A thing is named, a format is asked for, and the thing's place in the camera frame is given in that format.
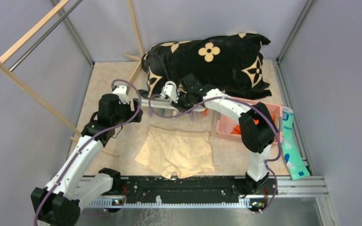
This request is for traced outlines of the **white clip hanger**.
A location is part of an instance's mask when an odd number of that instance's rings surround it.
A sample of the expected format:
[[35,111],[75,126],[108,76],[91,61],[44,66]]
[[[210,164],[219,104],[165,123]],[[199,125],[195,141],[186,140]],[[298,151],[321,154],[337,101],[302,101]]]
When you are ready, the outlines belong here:
[[159,114],[160,116],[165,116],[166,110],[169,110],[172,113],[170,118],[175,118],[176,115],[184,115],[186,113],[180,112],[179,109],[171,105],[170,99],[160,99],[154,98],[152,100],[143,98],[141,100],[141,106],[148,109],[149,115],[154,115],[154,113]]

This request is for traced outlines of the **cream boxer underwear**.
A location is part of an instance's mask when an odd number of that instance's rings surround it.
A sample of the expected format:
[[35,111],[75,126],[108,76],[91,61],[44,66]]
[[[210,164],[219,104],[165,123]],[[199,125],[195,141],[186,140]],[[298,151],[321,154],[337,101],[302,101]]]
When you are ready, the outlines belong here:
[[212,146],[208,132],[166,130],[151,126],[135,161],[164,178],[188,178],[213,173]]

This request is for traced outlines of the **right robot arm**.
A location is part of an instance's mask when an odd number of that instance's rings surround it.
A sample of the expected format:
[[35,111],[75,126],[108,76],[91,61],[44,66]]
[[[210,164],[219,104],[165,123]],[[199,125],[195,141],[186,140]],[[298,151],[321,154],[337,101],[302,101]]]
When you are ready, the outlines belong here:
[[251,105],[230,97],[211,84],[203,85],[193,74],[181,79],[185,91],[177,100],[176,106],[189,110],[201,105],[232,119],[240,128],[241,140],[251,152],[247,167],[247,189],[259,194],[268,179],[269,152],[274,141],[279,140],[278,129],[267,106],[258,102]]

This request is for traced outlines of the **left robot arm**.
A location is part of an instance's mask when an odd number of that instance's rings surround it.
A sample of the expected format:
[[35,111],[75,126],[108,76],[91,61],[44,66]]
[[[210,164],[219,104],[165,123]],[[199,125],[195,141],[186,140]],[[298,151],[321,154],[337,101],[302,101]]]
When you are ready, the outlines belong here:
[[127,94],[104,94],[98,110],[84,126],[75,149],[59,172],[43,188],[34,188],[31,201],[33,224],[44,222],[52,226],[73,226],[91,202],[109,192],[121,192],[120,172],[104,168],[91,181],[80,184],[84,173],[96,156],[103,151],[117,128],[141,122],[141,95],[130,101]]

